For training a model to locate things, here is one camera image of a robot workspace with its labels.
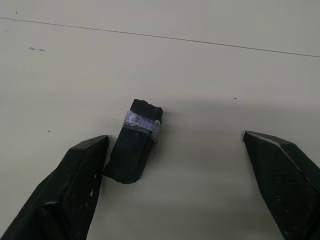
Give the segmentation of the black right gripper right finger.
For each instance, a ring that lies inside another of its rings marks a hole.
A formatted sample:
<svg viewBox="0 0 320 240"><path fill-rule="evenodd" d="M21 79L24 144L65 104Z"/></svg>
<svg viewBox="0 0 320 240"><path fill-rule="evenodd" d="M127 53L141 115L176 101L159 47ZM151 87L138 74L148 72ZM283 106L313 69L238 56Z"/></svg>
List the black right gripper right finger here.
<svg viewBox="0 0 320 240"><path fill-rule="evenodd" d="M260 194L284 240L320 240L320 168L294 143L244 131Z"/></svg>

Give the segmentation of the black block with clear tape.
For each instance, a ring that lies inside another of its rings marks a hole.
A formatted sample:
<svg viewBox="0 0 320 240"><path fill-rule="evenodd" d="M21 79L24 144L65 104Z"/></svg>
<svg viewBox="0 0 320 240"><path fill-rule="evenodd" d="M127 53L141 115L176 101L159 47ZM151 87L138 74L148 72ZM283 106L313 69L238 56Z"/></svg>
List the black block with clear tape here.
<svg viewBox="0 0 320 240"><path fill-rule="evenodd" d="M103 175L122 184L140 179L158 133L163 110L147 101L134 99L127 111Z"/></svg>

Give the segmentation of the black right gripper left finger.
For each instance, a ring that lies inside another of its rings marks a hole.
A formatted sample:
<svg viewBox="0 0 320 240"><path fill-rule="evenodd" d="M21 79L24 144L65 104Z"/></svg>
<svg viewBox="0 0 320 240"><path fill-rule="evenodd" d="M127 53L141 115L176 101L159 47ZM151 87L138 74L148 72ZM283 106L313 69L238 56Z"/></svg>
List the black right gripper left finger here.
<svg viewBox="0 0 320 240"><path fill-rule="evenodd" d="M110 139L71 147L38 184L0 240L86 240L100 194Z"/></svg>

